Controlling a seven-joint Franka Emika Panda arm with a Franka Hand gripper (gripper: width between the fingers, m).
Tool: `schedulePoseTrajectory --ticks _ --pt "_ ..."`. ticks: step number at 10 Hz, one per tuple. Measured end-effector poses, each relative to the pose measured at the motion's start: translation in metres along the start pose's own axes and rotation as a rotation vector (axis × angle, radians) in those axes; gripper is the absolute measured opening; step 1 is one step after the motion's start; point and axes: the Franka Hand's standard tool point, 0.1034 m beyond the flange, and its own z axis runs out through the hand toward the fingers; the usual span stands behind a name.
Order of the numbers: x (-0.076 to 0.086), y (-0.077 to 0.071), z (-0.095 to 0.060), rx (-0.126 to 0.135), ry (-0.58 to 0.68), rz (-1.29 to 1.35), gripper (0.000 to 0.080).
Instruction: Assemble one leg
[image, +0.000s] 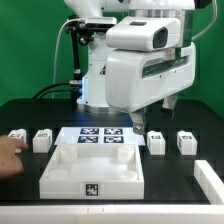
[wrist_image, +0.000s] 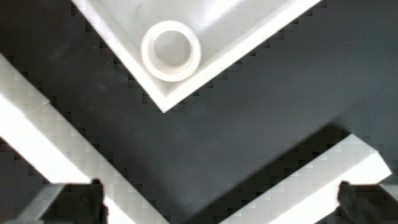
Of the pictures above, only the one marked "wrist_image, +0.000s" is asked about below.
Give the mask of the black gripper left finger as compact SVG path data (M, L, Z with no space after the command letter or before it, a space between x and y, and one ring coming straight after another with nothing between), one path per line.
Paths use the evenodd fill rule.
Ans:
M47 184L39 191L15 224L108 224L104 187L94 179L87 184Z

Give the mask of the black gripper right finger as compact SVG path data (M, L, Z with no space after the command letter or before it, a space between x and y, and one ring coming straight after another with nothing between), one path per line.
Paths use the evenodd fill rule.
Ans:
M337 203L344 224L398 224L398 183L342 181Z

